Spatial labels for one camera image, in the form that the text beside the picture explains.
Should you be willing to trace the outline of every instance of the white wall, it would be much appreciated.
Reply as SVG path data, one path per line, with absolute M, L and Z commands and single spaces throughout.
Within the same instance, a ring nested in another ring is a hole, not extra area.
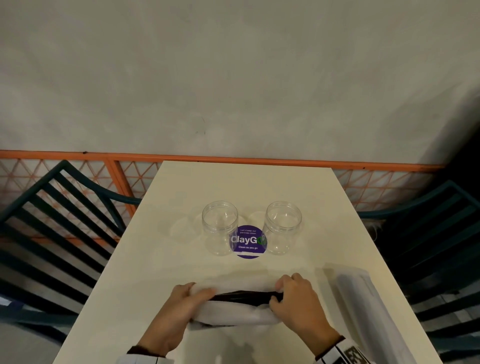
M 1 149 L 437 163 L 480 85 L 478 0 L 0 4 Z

